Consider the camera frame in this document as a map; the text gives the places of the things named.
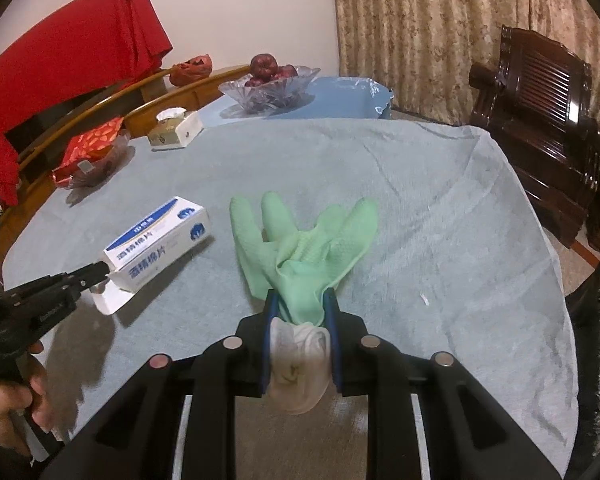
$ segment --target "blue plastic sheet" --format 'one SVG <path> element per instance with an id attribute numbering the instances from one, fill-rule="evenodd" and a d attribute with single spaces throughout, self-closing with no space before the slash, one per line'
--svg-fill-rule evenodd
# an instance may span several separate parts
<path id="1" fill-rule="evenodd" d="M 299 107 L 276 111 L 267 118 L 389 119 L 393 97 L 386 86 L 367 77 L 319 77 L 309 84 Z"/>

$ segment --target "curtain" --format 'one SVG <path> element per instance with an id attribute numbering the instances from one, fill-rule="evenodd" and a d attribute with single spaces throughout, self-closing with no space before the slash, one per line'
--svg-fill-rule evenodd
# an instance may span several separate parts
<path id="1" fill-rule="evenodd" d="M 600 19 L 586 0 L 336 0 L 340 74 L 392 88 L 394 106 L 466 124 L 473 62 L 497 67 L 500 27 L 528 28 L 591 64 L 600 121 Z"/>

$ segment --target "gray tablecloth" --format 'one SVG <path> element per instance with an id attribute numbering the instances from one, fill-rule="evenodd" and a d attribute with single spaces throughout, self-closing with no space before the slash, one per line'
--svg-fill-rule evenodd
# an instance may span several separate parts
<path id="1" fill-rule="evenodd" d="M 369 253 L 338 290 L 344 310 L 403 352 L 447 350 L 564 472 L 577 423 L 573 333 L 559 268 L 490 136 L 409 121 L 246 121 L 185 150 L 134 156 L 79 204 L 56 191 L 9 252 L 7 287 L 95 261 L 152 208 L 179 195 L 208 208 L 214 239 L 155 278 L 115 316 L 87 303 L 45 338 L 60 423 L 79 430 L 149 356 L 182 358 L 261 307 L 248 295 L 228 215 L 279 192 L 307 228 L 331 203 L 379 205 Z M 238 402 L 241 479 L 364 478 L 365 399 L 326 396 L 306 415 Z"/>

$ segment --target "red plastic bag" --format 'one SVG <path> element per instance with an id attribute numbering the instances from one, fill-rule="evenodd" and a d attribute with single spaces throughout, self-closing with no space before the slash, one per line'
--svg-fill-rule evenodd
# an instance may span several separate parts
<path id="1" fill-rule="evenodd" d="M 128 137 L 118 140 L 122 119 L 116 117 L 69 141 L 62 163 L 52 172 L 56 187 L 97 186 L 111 173 L 128 143 Z"/>
<path id="2" fill-rule="evenodd" d="M 213 63 L 209 54 L 197 56 L 187 62 L 174 65 L 174 70 L 169 75 L 169 81 L 174 86 L 185 86 L 209 77 L 213 70 Z"/>

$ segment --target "floor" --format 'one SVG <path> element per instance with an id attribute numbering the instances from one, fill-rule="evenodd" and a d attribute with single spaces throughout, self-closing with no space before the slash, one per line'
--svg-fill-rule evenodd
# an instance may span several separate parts
<path id="1" fill-rule="evenodd" d="M 589 275 L 593 272 L 594 267 L 587 263 L 582 256 L 576 253 L 574 250 L 570 250 L 562 245 L 549 231 L 544 230 L 551 245 L 558 253 L 560 258 L 560 269 L 562 270 L 562 286 L 564 287 L 565 296 L 571 294 L 578 286 L 586 280 Z M 584 229 L 578 234 L 576 238 L 586 250 L 593 254 L 598 260 L 600 259 L 600 253 L 594 251 L 589 247 L 587 243 L 587 235 Z"/>
<path id="2" fill-rule="evenodd" d="M 415 115 L 410 115 L 410 114 L 405 114 L 403 112 L 399 112 L 398 110 L 394 110 L 392 108 L 391 110 L 391 118 L 392 119 L 404 119 L 407 121 L 422 121 L 423 119 L 415 116 Z"/>

